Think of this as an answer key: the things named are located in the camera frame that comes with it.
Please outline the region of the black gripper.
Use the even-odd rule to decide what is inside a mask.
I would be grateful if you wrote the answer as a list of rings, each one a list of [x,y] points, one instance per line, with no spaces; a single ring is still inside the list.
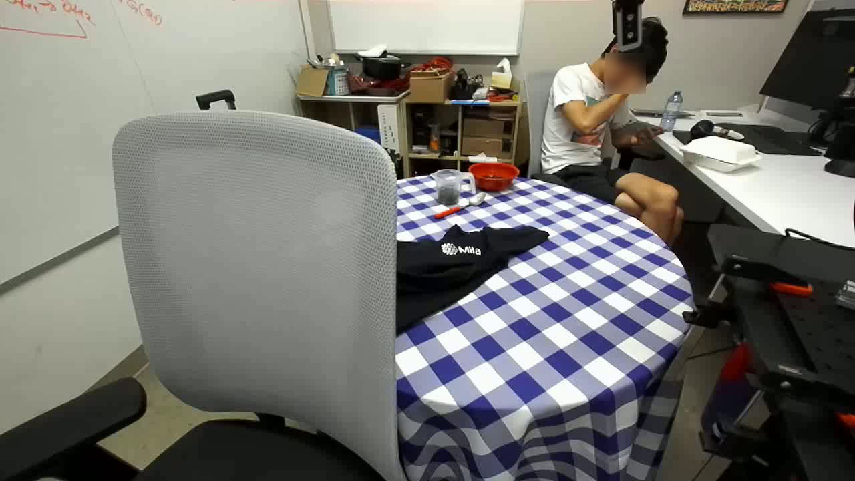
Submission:
[[[611,0],[611,31],[621,51],[641,45],[641,5],[645,0]]]

